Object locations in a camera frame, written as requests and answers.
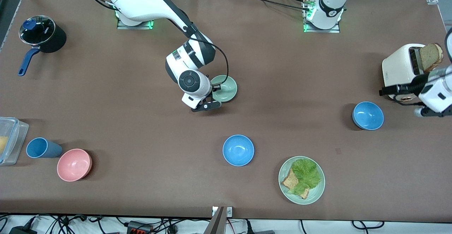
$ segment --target toasted bread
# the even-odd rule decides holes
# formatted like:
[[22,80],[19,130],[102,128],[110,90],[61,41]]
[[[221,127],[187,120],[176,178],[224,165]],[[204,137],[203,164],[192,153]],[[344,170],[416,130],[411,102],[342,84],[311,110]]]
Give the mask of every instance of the toasted bread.
[[295,173],[293,173],[292,168],[290,168],[289,174],[287,174],[281,184],[289,190],[298,185],[298,178],[295,176]]
[[302,195],[300,195],[300,197],[303,200],[305,200],[308,197],[308,194],[309,194],[309,188],[306,188],[305,192]]
[[422,69],[425,73],[431,72],[444,59],[441,46],[437,43],[431,43],[419,50]]

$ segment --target black pot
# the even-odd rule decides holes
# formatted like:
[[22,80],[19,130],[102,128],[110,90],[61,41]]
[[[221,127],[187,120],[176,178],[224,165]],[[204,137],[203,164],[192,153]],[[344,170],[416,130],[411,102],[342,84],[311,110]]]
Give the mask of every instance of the black pot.
[[50,17],[39,15],[24,21],[19,29],[22,42],[32,46],[22,61],[18,76],[24,76],[31,58],[42,51],[55,52],[66,43],[66,33]]

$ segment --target black circular joint cover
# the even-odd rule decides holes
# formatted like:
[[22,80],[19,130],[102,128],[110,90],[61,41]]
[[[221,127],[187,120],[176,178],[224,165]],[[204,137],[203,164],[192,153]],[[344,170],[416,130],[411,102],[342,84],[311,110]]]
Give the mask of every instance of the black circular joint cover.
[[179,77],[179,86],[187,92],[195,92],[199,89],[200,78],[194,71],[185,71]]

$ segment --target blue handle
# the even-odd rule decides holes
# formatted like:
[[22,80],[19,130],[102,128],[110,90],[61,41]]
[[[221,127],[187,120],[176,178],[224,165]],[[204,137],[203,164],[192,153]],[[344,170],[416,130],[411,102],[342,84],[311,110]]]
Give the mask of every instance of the blue handle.
[[24,76],[27,72],[28,65],[30,64],[31,58],[39,52],[39,48],[31,48],[24,57],[24,60],[22,61],[22,65],[19,68],[19,72],[17,73],[18,76]]

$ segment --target green plate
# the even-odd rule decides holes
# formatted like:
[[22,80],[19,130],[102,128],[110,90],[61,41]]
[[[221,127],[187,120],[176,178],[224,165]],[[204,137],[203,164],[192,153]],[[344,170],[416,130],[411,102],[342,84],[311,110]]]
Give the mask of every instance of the green plate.
[[[218,75],[212,79],[212,84],[221,83],[225,80],[226,75]],[[221,84],[221,90],[217,90],[212,93],[213,99],[220,102],[230,101],[237,94],[237,83],[236,81],[228,76],[227,80]]]
[[[317,165],[317,171],[320,174],[320,183],[315,188],[309,190],[308,197],[305,200],[303,200],[298,195],[289,193],[289,189],[281,184],[284,181],[284,178],[286,178],[287,174],[289,174],[289,170],[290,168],[292,168],[292,163],[299,159],[307,159],[313,161]],[[316,202],[325,190],[325,175],[323,174],[322,168],[320,168],[320,165],[316,163],[315,160],[312,160],[311,158],[305,156],[295,156],[283,163],[281,169],[279,169],[278,182],[279,188],[281,188],[281,192],[284,194],[284,196],[291,202],[299,205],[308,205]]]

